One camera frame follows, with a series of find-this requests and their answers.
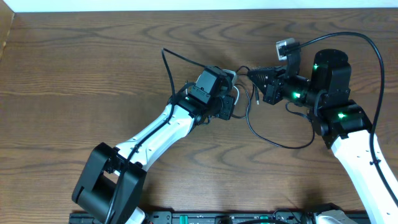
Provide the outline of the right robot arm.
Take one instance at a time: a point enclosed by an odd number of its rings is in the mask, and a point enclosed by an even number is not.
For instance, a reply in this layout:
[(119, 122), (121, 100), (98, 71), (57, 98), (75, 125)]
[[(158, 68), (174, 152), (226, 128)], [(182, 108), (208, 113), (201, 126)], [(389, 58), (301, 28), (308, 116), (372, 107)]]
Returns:
[(385, 160), (366, 113), (350, 99), (351, 65), (335, 49), (316, 53), (312, 76), (298, 75), (300, 55), (287, 57), (280, 67), (248, 72), (250, 81), (274, 105), (288, 100), (309, 109), (307, 118), (348, 173), (371, 223), (397, 223), (397, 179)]

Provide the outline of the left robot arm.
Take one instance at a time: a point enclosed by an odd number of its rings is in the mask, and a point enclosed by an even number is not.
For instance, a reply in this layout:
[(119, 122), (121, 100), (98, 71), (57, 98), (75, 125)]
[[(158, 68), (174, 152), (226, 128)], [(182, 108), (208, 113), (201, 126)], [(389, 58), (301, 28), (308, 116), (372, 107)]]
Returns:
[(72, 200), (100, 223), (143, 223), (138, 207), (147, 171), (175, 142), (216, 117), (229, 120), (236, 72), (206, 66), (197, 81), (172, 96), (161, 115), (131, 139), (91, 152)]

